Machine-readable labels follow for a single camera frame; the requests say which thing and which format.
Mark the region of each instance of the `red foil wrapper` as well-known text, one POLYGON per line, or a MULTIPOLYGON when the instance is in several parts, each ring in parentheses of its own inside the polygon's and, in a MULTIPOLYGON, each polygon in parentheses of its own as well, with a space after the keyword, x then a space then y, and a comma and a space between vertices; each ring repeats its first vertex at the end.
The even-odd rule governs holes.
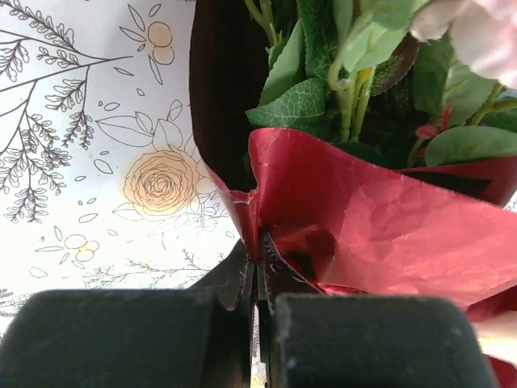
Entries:
MULTIPOLYGON (((517 310, 517 215, 502 209, 517 158, 391 171, 293 129, 251 132, 266 45, 242 1, 197 1, 194 138, 250 253, 268 230, 327 293, 448 297, 473 322, 517 310)), ((517 387, 513 366, 492 364, 503 388, 517 387)))

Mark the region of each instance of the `flower bouquet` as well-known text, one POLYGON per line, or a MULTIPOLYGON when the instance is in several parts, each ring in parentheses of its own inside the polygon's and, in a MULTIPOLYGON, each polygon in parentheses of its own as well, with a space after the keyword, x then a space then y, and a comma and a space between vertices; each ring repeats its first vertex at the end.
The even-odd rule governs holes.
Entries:
POLYGON ((323 292, 517 310, 516 42, 503 0, 198 0, 194 138, 250 253, 267 230, 323 292))

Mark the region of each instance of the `green stem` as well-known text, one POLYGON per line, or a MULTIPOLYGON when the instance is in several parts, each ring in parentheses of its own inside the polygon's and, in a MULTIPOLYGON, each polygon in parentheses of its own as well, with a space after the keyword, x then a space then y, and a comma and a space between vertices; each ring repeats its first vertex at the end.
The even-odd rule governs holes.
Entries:
POLYGON ((359 102, 357 103, 357 109, 355 111, 354 128, 352 129, 352 141, 359 141, 359 135, 363 128, 364 115, 368 107, 368 101, 370 101, 370 90, 372 89, 373 78, 375 77, 375 66, 370 68, 370 74, 364 81, 361 87, 361 94, 359 102))
POLYGON ((503 89, 503 85, 501 85, 499 82, 495 84, 494 88, 492 89, 492 92, 486 99, 485 103, 481 107, 479 111, 477 111, 476 115, 472 118, 470 121, 470 125, 478 125, 481 120, 483 120, 483 117, 487 113, 490 113, 493 111, 493 105, 495 104, 495 100, 498 97, 498 95, 501 94, 501 90, 503 89))
POLYGON ((420 147, 422 147, 423 142, 426 139, 418 139, 416 143, 414 143, 413 148, 410 151, 410 156, 407 157, 407 166, 408 168, 411 168, 414 165, 414 155, 420 150, 420 147))
POLYGON ((254 0, 244 0, 244 3, 246 4, 246 7, 248 8, 248 11, 250 12, 250 15, 253 18, 253 20, 257 22, 258 25, 260 25, 260 27, 262 27, 263 30, 266 32, 267 40, 269 42, 269 45, 272 47, 274 39, 271 35, 271 28, 267 19, 259 11, 259 9, 254 3, 254 0))
POLYGON ((337 91, 339 107, 341 108, 341 141, 348 141, 350 138, 356 79, 357 73, 350 74, 347 89, 337 91))
POLYGON ((267 22, 269 32, 271 34, 272 44, 277 45, 279 43, 279 37, 276 34, 275 19, 273 18, 273 10, 271 9, 271 0, 259 0, 260 10, 262 15, 267 22))

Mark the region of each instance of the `black object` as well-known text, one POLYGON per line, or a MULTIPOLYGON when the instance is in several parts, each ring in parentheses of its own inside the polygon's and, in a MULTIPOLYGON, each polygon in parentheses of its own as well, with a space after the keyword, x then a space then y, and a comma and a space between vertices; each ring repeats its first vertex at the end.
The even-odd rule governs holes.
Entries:
POLYGON ((188 290, 48 291, 0 346, 1 388, 250 386, 259 307, 270 388, 490 388, 472 328, 432 297, 330 297, 239 242, 188 290))

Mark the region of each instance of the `leaf branch drawing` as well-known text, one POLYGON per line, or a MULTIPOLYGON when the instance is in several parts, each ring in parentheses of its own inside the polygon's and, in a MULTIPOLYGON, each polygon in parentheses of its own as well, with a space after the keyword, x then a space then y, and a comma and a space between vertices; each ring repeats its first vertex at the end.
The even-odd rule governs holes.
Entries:
POLYGON ((0 299, 10 298, 0 301, 0 317, 13 318, 16 316, 18 310, 21 309, 25 302, 32 296, 31 293, 26 293, 12 297, 14 294, 15 293, 12 293, 8 289, 0 289, 0 299))
POLYGON ((60 195, 61 189, 65 187, 59 181, 63 176, 53 170, 69 166, 68 161, 71 159, 66 151, 53 147, 56 138, 52 135, 55 131, 51 128, 52 122, 43 120, 41 115, 27 113, 36 84, 37 82, 33 83, 24 102, 16 130, 0 153, 0 190, 7 195, 11 188, 20 187, 21 178, 26 181, 24 188, 15 194, 14 205, 7 208, 7 213, 4 214, 14 223, 19 222, 20 218, 26 218, 27 222, 41 223, 38 216, 48 215, 44 210, 47 207, 44 203, 48 199, 44 195, 47 189, 41 186, 47 186, 55 195, 60 195), (39 187, 35 182, 37 175, 39 187))
POLYGON ((23 7, 19 0, 0 0, 0 6, 10 8, 9 15, 16 16, 19 20, 28 21, 31 28, 56 46, 76 51, 73 29, 66 29, 62 23, 55 26, 52 17, 44 17, 41 11, 33 12, 28 6, 23 7))
POLYGON ((40 47, 40 54, 36 57, 38 61, 44 60, 47 65, 57 63, 62 69, 70 66, 80 66, 77 55, 67 53, 64 50, 58 49, 56 54, 51 54, 45 47, 40 47))
POLYGON ((23 71, 23 63, 29 62, 29 53, 22 42, 20 39, 0 44, 0 76, 5 73, 12 82, 23 71))
POLYGON ((155 268, 147 263, 128 259, 127 266, 131 268, 130 270, 117 272, 112 265, 96 268, 91 274, 85 275, 83 281, 85 287, 88 289, 106 289, 116 287, 130 277, 147 276, 150 277, 147 288, 154 289, 159 286, 161 281, 182 273, 184 278, 176 285, 176 288, 182 289, 203 277, 211 269, 199 266, 195 262, 195 256, 184 249, 183 262, 184 267, 181 268, 155 268))
POLYGON ((55 170, 69 167, 72 158, 57 145, 61 143, 61 147, 68 148, 78 138, 78 145, 88 150, 94 137, 94 129, 90 124, 93 120, 86 114, 90 68, 131 56, 99 58, 86 55, 74 47, 74 30, 65 28, 62 23, 56 25, 52 17, 22 6, 19 0, 0 0, 2 8, 7 9, 14 18, 29 22, 30 28, 37 33, 36 37, 31 37, 0 29, 0 32, 12 37, 10 41, 0 42, 0 77, 5 74, 13 83, 1 89, 0 93, 30 85, 27 97, 20 104, 0 114, 0 117, 19 115, 19 120, 16 119, 18 124, 14 128, 4 129, 12 135, 5 144, 0 145, 0 192, 14 196, 13 205, 7 208, 4 215, 14 223, 22 218, 27 222, 41 223, 41 216, 48 215, 44 203, 48 197, 45 194, 51 191, 59 195, 65 187, 61 181, 63 176, 55 170), (36 53, 30 53, 24 47, 24 43, 29 41, 41 44, 36 53), (48 72, 18 82, 24 64, 28 64, 31 58, 48 65, 48 72), (86 71, 82 77, 57 77, 80 69, 86 71), (47 78, 55 78, 56 82, 53 92, 45 96, 48 101, 45 108, 68 114, 68 128, 54 128, 52 122, 45 119, 45 112, 36 114, 30 111, 36 86, 47 78))

